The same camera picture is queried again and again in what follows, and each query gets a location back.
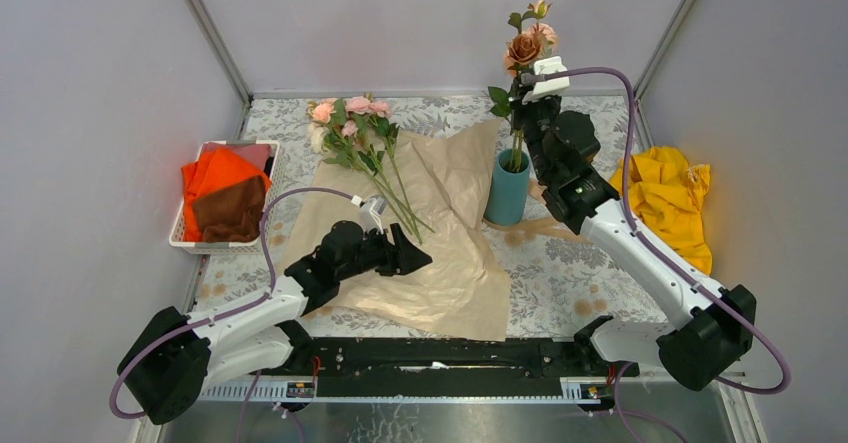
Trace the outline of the peach rose stem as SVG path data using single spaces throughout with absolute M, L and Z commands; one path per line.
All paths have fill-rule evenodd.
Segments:
M 516 30 L 517 34 L 506 43 L 503 66 L 512 78 L 512 83 L 509 89 L 495 86 L 489 86 L 487 89 L 492 101 L 490 113 L 505 119 L 510 124 L 512 148 L 507 162 L 503 164 L 503 168 L 510 173 L 519 173 L 524 168 L 522 161 L 524 136 L 517 128 L 517 119 L 510 99 L 518 97 L 520 77 L 523 74 L 529 74 L 537 60 L 552 56 L 557 49 L 559 41 L 557 33 L 550 25 L 542 22 L 551 6 L 552 4 L 545 0 L 538 0 L 530 3 L 523 13 L 513 12 L 509 15 L 507 23 Z

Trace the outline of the brown paper ribbon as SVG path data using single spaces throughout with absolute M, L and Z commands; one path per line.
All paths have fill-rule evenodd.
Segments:
M 546 236 L 578 244 L 589 243 L 586 238 L 577 235 L 551 216 L 524 219 L 512 225 L 496 224 L 486 218 L 483 218 L 482 222 L 492 230 L 500 232 L 505 243 L 510 247 L 520 246 L 534 240 L 538 236 Z

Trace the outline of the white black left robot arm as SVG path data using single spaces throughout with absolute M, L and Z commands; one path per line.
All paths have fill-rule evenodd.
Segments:
M 299 373 L 311 365 L 314 343 L 298 320 L 334 299 L 343 280 L 371 271 L 408 275 L 432 261 L 399 224 L 383 232 L 339 221 L 257 295 L 189 314 L 175 307 L 156 313 L 118 365 L 110 408 L 120 418 L 130 416 L 117 404 L 126 388 L 141 415 L 161 425 L 202 392 L 236 377 L 276 368 Z

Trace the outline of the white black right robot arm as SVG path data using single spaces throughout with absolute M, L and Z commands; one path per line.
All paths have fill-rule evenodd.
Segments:
M 701 273 L 627 214 L 619 192 L 592 165 L 600 143 L 591 118 L 560 104 L 558 97 L 512 104 L 543 201 L 557 221 L 640 284 L 667 318 L 663 324 L 597 318 L 575 337 L 575 365 L 589 375 L 612 362 L 661 366 L 700 391 L 752 347 L 752 333 L 724 309 L 751 322 L 756 299 L 742 286 L 728 290 Z

